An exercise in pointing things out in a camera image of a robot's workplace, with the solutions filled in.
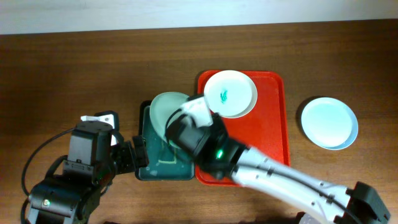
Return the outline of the light green plate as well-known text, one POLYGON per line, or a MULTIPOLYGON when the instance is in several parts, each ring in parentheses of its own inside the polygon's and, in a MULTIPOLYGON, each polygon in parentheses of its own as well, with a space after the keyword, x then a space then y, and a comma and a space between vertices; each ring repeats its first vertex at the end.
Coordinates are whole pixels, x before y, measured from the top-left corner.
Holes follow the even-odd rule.
POLYGON ((165 92, 157 95, 150 104, 150 121, 158 136, 166 142, 165 124, 172 113, 178 110, 188 95, 180 92, 165 92))

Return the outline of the white plate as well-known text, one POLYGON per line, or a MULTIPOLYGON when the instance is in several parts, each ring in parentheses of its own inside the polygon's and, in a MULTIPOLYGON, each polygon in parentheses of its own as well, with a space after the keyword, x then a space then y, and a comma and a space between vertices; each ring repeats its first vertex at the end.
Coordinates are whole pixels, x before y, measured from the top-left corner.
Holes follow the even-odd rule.
POLYGON ((257 103, 257 88, 251 78, 235 70, 223 70, 210 77, 204 87, 209 109, 224 118, 247 115, 257 103))

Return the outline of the light blue plate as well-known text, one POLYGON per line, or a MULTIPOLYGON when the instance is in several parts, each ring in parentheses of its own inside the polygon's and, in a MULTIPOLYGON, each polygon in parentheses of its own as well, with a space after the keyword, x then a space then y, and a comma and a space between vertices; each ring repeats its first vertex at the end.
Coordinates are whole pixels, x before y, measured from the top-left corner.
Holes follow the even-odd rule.
POLYGON ((350 147, 359 133, 353 110, 344 102, 329 97, 309 101, 301 112, 300 124, 312 143, 331 151, 350 147))

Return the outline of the green yellow sponge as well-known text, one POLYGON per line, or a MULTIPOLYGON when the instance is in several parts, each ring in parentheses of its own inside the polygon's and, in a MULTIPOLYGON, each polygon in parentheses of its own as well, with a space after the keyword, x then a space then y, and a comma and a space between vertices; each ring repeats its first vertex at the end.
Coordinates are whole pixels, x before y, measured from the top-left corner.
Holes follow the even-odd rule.
POLYGON ((158 163, 160 164, 176 164, 177 156, 175 149, 172 147, 164 146, 159 151, 158 163))

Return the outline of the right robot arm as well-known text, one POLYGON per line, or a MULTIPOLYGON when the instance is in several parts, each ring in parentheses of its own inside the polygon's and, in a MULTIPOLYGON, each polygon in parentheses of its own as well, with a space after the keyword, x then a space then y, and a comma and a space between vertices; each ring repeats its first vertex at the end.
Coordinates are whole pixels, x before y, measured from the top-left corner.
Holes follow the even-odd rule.
POLYGON ((211 125, 198 127, 187 114, 169 118, 165 137, 214 178, 228 178, 242 187, 271 195, 301 209, 318 223, 388 223, 391 219, 370 185, 357 182, 350 189, 311 177, 230 138, 217 114, 210 119, 211 125))

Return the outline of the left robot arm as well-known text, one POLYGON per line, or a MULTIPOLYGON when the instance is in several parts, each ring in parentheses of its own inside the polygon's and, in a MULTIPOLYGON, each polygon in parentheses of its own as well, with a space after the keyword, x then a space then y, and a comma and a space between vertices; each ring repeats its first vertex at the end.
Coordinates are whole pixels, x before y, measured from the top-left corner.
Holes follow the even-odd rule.
POLYGON ((67 131, 67 155, 50 166, 44 179, 26 192, 21 223, 88 223, 117 175, 149 164, 146 141, 126 141, 102 121, 82 121, 67 131))

